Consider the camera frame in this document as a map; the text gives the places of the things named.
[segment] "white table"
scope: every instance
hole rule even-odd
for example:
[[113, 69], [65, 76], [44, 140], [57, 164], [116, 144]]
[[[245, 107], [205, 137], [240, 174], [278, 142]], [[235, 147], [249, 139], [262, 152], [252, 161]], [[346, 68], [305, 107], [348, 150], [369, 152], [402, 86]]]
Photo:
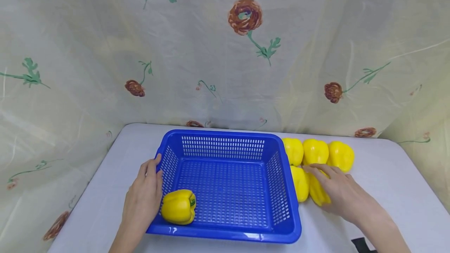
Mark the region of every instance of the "white table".
[[[106, 155], [49, 253], [107, 252], [121, 221], [125, 194], [142, 162], [152, 158], [168, 125], [127, 125]], [[274, 133], [281, 138], [316, 138], [349, 144], [355, 151], [350, 173], [384, 206], [412, 252], [450, 252], [450, 215], [400, 146], [383, 139]], [[321, 211], [312, 201], [299, 206], [303, 232], [291, 245], [145, 235], [135, 252], [152, 253], [357, 253], [350, 240], [358, 228]]]

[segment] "floral curtain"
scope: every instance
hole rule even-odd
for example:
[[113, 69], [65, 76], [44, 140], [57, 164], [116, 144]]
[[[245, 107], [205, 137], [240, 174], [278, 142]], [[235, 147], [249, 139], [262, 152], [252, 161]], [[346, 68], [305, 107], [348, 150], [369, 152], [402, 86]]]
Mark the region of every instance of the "floral curtain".
[[45, 252], [134, 122], [385, 131], [450, 209], [449, 4], [0, 0], [0, 251]]

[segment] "yellow bell pepper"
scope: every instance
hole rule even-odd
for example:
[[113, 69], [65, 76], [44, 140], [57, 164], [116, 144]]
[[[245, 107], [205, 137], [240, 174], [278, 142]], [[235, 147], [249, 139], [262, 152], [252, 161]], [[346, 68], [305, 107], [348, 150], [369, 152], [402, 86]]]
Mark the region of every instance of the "yellow bell pepper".
[[328, 145], [324, 141], [315, 139], [308, 139], [303, 142], [303, 149], [305, 150], [303, 156], [303, 164], [325, 164], [328, 160]]
[[331, 203], [330, 197], [325, 192], [325, 190], [322, 188], [322, 186], [320, 185], [316, 176], [308, 173], [308, 177], [310, 177], [310, 196], [311, 196], [312, 200], [319, 206], [322, 206], [323, 203]]
[[282, 142], [284, 143], [284, 149], [286, 150], [289, 164], [299, 166], [303, 159], [302, 142], [295, 138], [284, 138]]
[[190, 190], [172, 191], [162, 200], [161, 215], [172, 224], [190, 224], [195, 217], [196, 199]]
[[309, 195], [309, 177], [303, 168], [291, 166], [292, 179], [294, 181], [295, 193], [297, 195], [297, 201], [304, 202], [308, 199]]
[[330, 152], [328, 165], [339, 167], [344, 173], [352, 169], [355, 153], [349, 145], [340, 141], [333, 141], [328, 144], [328, 149]]

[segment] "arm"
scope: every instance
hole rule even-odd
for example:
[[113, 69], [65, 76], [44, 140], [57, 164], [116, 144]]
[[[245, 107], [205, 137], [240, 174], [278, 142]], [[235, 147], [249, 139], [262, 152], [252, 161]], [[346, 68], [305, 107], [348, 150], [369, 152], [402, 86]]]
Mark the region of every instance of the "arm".
[[161, 155], [143, 163], [125, 197], [122, 222], [109, 253], [132, 253], [159, 211], [163, 173], [156, 173]]
[[304, 169], [317, 178], [331, 199], [330, 204], [322, 205], [323, 210], [355, 224], [378, 253], [411, 253], [389, 214], [350, 174], [325, 164], [311, 164]]

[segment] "basket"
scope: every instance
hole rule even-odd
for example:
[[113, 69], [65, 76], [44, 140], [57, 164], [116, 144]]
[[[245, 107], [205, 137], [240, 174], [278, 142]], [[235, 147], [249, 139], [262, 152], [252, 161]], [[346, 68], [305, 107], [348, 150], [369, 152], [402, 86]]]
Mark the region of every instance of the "basket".
[[147, 233], [290, 244], [302, 232], [298, 203], [281, 139], [272, 134], [172, 130], [157, 151], [163, 196], [196, 196], [187, 226], [157, 215]]

